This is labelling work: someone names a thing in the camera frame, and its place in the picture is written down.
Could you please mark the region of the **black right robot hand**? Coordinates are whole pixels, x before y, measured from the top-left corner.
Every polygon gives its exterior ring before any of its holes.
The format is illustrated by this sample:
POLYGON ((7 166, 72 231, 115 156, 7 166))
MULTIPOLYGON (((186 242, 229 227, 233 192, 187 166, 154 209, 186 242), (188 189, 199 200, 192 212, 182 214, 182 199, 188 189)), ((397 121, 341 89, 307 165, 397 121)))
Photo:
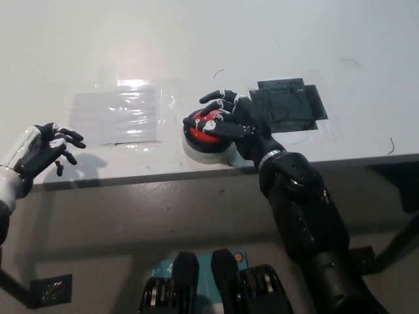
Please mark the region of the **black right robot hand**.
POLYGON ((272 136, 263 112, 250 98, 232 90, 216 90, 202 97, 206 106, 200 118, 186 117, 183 124, 212 137, 232 141, 245 160, 258 166, 270 152, 285 148, 272 136))

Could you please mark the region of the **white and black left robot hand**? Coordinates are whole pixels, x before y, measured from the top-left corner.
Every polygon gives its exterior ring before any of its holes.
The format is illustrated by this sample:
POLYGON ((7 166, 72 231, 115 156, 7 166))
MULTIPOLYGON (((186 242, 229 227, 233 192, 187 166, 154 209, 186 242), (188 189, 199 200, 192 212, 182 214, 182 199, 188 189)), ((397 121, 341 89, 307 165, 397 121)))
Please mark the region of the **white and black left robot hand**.
POLYGON ((46 168, 54 164, 56 174, 61 177, 64 167, 60 162, 63 156, 75 165, 77 161, 68 149, 68 145, 84 149, 84 137, 55 122, 45 125, 33 125, 15 140, 10 150, 1 158, 1 165, 14 170, 26 180, 33 180, 46 168))

